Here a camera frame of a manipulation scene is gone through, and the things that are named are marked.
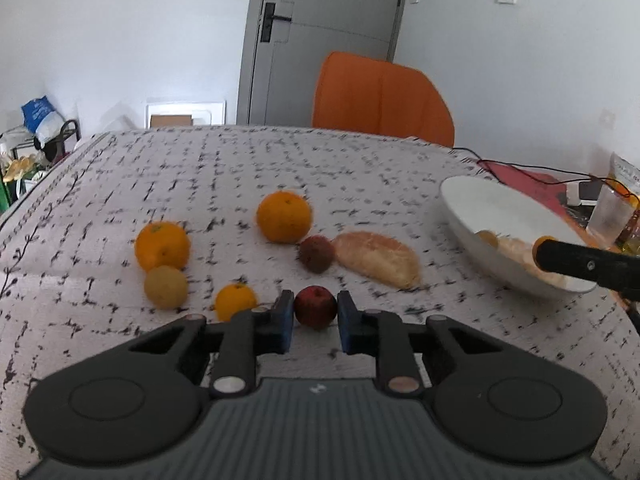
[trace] white bowl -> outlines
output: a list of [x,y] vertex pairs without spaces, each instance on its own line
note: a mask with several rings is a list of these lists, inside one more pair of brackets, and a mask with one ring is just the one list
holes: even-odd
[[553,236],[562,242],[585,245],[560,217],[532,198],[472,176],[448,178],[440,186],[440,196],[447,221],[460,244],[481,267],[509,286],[549,299],[563,299],[595,288],[593,282],[570,277],[562,288],[543,282],[476,235],[486,229],[531,244],[541,236]]

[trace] gray door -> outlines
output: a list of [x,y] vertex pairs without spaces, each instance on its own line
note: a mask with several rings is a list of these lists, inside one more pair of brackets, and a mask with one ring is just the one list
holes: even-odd
[[309,126],[316,81],[326,56],[340,50],[387,59],[399,3],[262,0],[248,122]]

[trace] cable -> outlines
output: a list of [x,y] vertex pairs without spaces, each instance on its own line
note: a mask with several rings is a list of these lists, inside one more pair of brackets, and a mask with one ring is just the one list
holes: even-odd
[[[606,184],[607,187],[612,189],[615,193],[620,195],[622,198],[634,197],[636,199],[636,206],[640,203],[640,198],[638,198],[638,195],[636,195],[635,193],[632,193],[631,190],[623,182],[620,182],[618,179],[612,178],[609,176],[600,177],[600,176],[591,175],[589,173],[581,173],[579,171],[559,170],[558,168],[551,168],[549,166],[532,166],[528,164],[516,164],[514,162],[503,162],[501,160],[492,160],[490,158],[482,158],[474,150],[470,148],[465,148],[463,146],[453,147],[451,151],[452,152],[464,151],[464,152],[471,153],[477,159],[478,165],[480,165],[485,171],[491,174],[491,176],[494,177],[501,184],[505,184],[505,183],[495,174],[495,172],[488,166],[488,164],[500,164],[502,166],[513,168],[514,170],[519,171],[520,173],[528,176],[531,180],[539,182],[540,184],[544,184],[545,186],[558,186],[559,184],[570,184],[572,182],[590,182],[592,180],[599,180],[601,183]],[[542,180],[541,178],[533,176],[527,171],[524,171],[522,168],[529,168],[532,170],[557,171],[558,173],[580,175],[582,176],[582,178],[571,178],[568,180],[558,180],[556,182],[547,182],[546,180]],[[620,186],[622,186],[623,189],[626,190],[626,193],[620,192],[620,190],[617,189],[614,184],[620,184]]]

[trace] door handle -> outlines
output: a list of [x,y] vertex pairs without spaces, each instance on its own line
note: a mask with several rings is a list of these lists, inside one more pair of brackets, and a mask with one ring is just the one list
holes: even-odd
[[264,16],[262,18],[262,31],[260,33],[260,42],[269,43],[271,41],[271,30],[273,22],[291,22],[289,16],[279,16],[276,14],[276,4],[274,2],[266,2],[264,4]]

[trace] orange chair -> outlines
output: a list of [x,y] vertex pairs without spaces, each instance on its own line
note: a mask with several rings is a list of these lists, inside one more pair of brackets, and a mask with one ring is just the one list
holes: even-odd
[[449,109],[422,72],[345,52],[332,52],[322,65],[312,123],[443,146],[454,139]]

